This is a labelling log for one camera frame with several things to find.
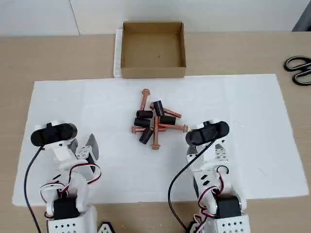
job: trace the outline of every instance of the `table surface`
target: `table surface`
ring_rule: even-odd
[[[0,232],[35,232],[27,208],[11,200],[34,81],[113,77],[114,40],[114,35],[0,38]],[[310,186],[311,87],[294,85],[282,64],[292,55],[311,56],[311,33],[190,33],[185,41],[187,75],[277,75]],[[167,203],[96,207],[98,222],[111,221],[118,233],[182,232]],[[175,207],[187,222],[197,212],[194,202]],[[45,232],[43,211],[35,208]],[[311,232],[310,196],[250,200],[247,211],[253,233]]]

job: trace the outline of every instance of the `copper bolt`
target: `copper bolt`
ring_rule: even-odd
[[[154,103],[151,103],[150,104],[150,108],[153,109],[154,108]],[[170,114],[174,117],[177,117],[177,118],[181,118],[181,114],[179,113],[176,113],[176,112],[173,112],[172,110],[170,109],[167,109],[167,108],[163,108],[164,112],[167,113],[167,114]]]
[[[132,133],[137,133],[137,132],[144,132],[146,130],[146,128],[140,128],[137,126],[132,126]],[[159,128],[159,132],[165,132],[166,128]]]
[[[188,132],[188,125],[166,125],[166,124],[159,124],[160,127],[168,128],[168,129],[176,129],[182,130],[184,133]]]
[[[147,101],[148,95],[150,95],[149,89],[143,89],[143,91],[142,91],[142,100],[141,100],[141,104],[140,104],[140,109],[139,110],[142,111],[142,110],[145,109],[145,105],[146,105],[146,101]]]
[[[159,123],[159,117],[155,116],[155,120],[154,120],[154,143],[152,144],[152,149],[153,150],[158,150],[160,148],[160,145],[158,143],[158,133],[159,133],[159,127],[158,127],[158,123]]]

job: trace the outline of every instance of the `cardboard box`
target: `cardboard box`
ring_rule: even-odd
[[[124,22],[123,78],[182,78],[185,71],[182,22]]]

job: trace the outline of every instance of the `black scissor handle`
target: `black scissor handle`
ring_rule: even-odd
[[[296,60],[303,61],[303,62],[305,62],[305,63],[304,63],[304,64],[297,65],[297,66],[294,66],[294,67],[290,67],[290,66],[289,66],[289,63],[292,62],[292,61],[296,61]],[[286,71],[288,71],[288,72],[308,69],[308,67],[311,67],[311,58],[305,57],[305,56],[295,56],[295,57],[291,57],[291,58],[287,59],[287,60],[284,62],[283,67],[284,67],[284,69],[285,69]]]
[[[311,74],[311,69],[306,69],[305,71],[295,74],[293,76],[293,82],[299,86],[310,86],[311,85],[311,81],[310,82],[302,82],[299,80],[299,78],[309,75]]]

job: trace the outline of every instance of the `white paper sheet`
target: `white paper sheet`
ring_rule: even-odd
[[[95,134],[103,176],[90,186],[92,202],[166,201],[172,177],[186,163],[187,144],[184,134],[170,131],[160,133],[161,148],[152,151],[152,140],[143,145],[139,134],[130,133],[143,88],[151,91],[147,104],[162,100],[165,107],[181,112],[179,124],[212,118],[229,123],[229,159],[247,199],[309,193],[275,75],[44,81],[34,86],[13,204],[25,204],[24,172],[37,150],[30,135],[35,125],[52,120],[74,123],[80,145]],[[28,182],[32,204],[43,204],[38,189],[53,177],[54,169],[52,153],[38,157]],[[177,180],[172,200],[196,200],[189,172]]]

